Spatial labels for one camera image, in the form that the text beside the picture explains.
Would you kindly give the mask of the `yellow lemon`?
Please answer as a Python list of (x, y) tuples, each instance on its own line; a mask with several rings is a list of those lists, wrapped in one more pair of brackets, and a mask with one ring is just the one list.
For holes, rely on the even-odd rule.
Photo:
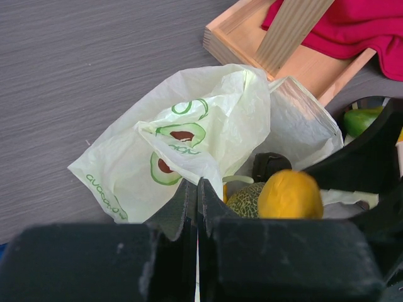
[(302, 171), (286, 169), (273, 174), (258, 197), (260, 218), (321, 219), (323, 214), (319, 186)]

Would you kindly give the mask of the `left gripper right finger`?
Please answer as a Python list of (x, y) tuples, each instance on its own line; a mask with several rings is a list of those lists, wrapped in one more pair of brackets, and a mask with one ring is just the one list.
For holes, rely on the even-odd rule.
[(198, 226), (206, 236), (212, 234), (213, 226), (220, 219), (240, 218), (217, 195), (208, 179), (201, 178), (197, 185)]

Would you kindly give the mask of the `dark purple fruit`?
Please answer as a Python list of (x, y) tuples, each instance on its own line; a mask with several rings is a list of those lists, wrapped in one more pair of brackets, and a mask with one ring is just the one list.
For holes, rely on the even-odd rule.
[(290, 161), (281, 154), (259, 153), (254, 157), (252, 178), (254, 182), (266, 182), (273, 174), (292, 169)]

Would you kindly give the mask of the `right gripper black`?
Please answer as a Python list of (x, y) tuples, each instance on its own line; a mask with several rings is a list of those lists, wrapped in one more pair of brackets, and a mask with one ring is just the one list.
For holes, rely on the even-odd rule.
[(392, 98), (351, 143), (306, 168), (322, 189), (377, 194), (378, 204), (352, 216), (366, 236), (402, 238), (402, 178), (395, 144), (402, 129), (402, 100)]

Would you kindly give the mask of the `green cantaloupe melon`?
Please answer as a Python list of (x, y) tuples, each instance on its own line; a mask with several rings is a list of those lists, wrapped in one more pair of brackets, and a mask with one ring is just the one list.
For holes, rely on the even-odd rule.
[(235, 192), (227, 201), (227, 206), (243, 218), (258, 218), (258, 198), (264, 182), (257, 182)]

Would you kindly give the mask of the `yellow bell pepper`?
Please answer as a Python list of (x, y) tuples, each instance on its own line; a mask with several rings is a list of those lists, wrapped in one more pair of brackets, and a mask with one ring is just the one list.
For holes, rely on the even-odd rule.
[(223, 185), (223, 202), (227, 204), (227, 185)]

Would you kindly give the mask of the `green avocado plastic bag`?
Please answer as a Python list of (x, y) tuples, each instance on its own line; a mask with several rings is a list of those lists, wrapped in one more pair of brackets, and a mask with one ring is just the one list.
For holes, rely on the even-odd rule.
[(113, 122), (69, 170), (117, 223), (142, 223), (184, 179), (246, 174), (258, 152), (302, 170), (342, 149), (336, 121), (298, 81), (247, 65), (181, 70)]

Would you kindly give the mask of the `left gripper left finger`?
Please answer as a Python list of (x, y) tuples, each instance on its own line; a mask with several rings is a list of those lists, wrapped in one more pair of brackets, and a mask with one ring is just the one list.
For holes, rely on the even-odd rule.
[(197, 186), (182, 180), (173, 197), (146, 224), (156, 227), (170, 241), (177, 241), (190, 227), (196, 227)]

